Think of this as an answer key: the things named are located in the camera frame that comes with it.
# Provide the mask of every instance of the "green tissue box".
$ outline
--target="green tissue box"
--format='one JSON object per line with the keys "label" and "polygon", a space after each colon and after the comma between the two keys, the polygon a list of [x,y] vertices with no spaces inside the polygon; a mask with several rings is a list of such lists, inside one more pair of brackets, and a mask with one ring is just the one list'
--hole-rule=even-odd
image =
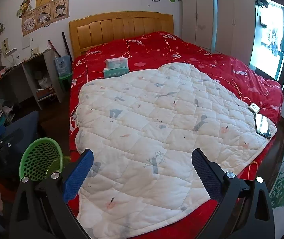
{"label": "green tissue box", "polygon": [[115,77],[115,76],[122,76],[128,73],[129,71],[130,70],[128,67],[121,67],[121,68],[115,68],[115,69],[104,68],[103,74],[104,74],[104,78],[109,78],[109,77]]}

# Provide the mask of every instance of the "wardrobe door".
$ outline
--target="wardrobe door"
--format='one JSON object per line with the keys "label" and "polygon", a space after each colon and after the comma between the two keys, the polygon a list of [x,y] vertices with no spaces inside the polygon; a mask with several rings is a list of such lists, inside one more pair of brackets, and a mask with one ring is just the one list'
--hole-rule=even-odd
{"label": "wardrobe door", "polygon": [[196,10],[195,45],[211,50],[214,25],[213,0],[196,0]]}
{"label": "wardrobe door", "polygon": [[196,0],[183,0],[182,40],[195,44]]}
{"label": "wardrobe door", "polygon": [[234,31],[231,56],[249,66],[255,38],[255,0],[234,0]]}
{"label": "wardrobe door", "polygon": [[230,56],[234,28],[234,0],[217,0],[218,23],[215,50]]}

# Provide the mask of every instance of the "green plastic basket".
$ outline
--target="green plastic basket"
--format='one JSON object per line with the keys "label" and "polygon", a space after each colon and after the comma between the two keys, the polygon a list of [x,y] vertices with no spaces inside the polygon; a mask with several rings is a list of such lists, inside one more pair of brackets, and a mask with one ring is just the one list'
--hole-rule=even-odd
{"label": "green plastic basket", "polygon": [[40,138],[25,150],[19,168],[22,179],[28,176],[33,181],[47,178],[51,172],[63,170],[63,154],[59,144],[51,138]]}

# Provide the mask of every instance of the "desk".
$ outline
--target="desk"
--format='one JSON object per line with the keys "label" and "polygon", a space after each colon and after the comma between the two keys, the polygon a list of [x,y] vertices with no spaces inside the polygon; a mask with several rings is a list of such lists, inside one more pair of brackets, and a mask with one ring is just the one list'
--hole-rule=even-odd
{"label": "desk", "polygon": [[[21,101],[34,96],[39,108],[42,109],[41,101],[56,95],[61,103],[64,92],[58,81],[54,60],[55,54],[53,49],[48,49],[10,68],[0,78],[0,100],[8,100],[18,104]],[[39,69],[48,72],[55,91],[54,94],[50,94],[49,96],[40,99],[37,97],[37,83],[33,77],[33,72]],[[1,102],[0,110],[6,117],[6,120],[11,123],[13,116],[3,112]]]}

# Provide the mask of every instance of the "phone screen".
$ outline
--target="phone screen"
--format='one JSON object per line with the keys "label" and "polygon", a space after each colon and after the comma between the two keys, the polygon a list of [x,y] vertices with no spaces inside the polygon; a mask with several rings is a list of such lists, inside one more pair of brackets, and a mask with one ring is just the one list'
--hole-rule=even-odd
{"label": "phone screen", "polygon": [[254,114],[255,116],[255,125],[256,125],[256,132],[263,137],[268,139],[271,138],[271,131],[269,130],[267,118],[262,114]]}

